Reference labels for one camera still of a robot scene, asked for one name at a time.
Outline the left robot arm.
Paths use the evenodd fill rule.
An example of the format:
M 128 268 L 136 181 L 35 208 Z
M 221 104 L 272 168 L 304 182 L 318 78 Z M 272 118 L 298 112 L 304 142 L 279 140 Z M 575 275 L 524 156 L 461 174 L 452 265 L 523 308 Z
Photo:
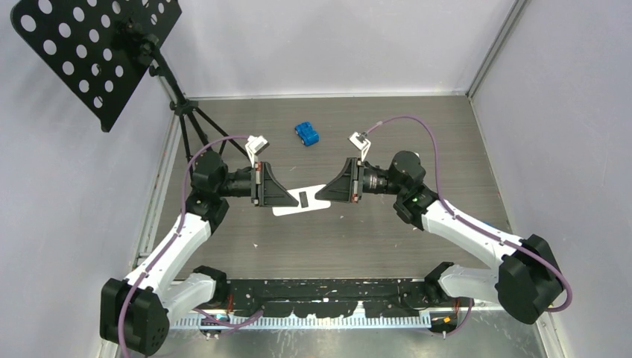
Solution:
M 109 279 L 101 290 L 100 336 L 145 356 L 155 354 L 168 329 L 206 304 L 221 308 L 229 297 L 226 273 L 199 266 L 187 279 L 172 282 L 191 255 L 218 229 L 228 198 L 248 197 L 257 207 L 296 207 L 299 202 L 274 177 L 271 165 L 255 162 L 230 172 L 217 152 L 192 158 L 181 211 L 163 241 L 124 279 Z

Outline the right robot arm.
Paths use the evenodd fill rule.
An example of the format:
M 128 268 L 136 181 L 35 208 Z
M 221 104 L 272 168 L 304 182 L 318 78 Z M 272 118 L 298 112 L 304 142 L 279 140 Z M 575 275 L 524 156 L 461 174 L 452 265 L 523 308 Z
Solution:
M 358 203 L 364 194 L 393 195 L 393 208 L 406 224 L 440 236 L 478 258 L 485 269 L 443 262 L 424 278 L 426 298 L 444 306 L 453 298 L 499 304 L 524 324 L 533 324 L 565 290 L 557 260 L 547 241 L 497 230 L 467 215 L 430 189 L 418 154 L 399 151 L 381 169 L 358 158 L 347 159 L 342 171 L 315 198 Z

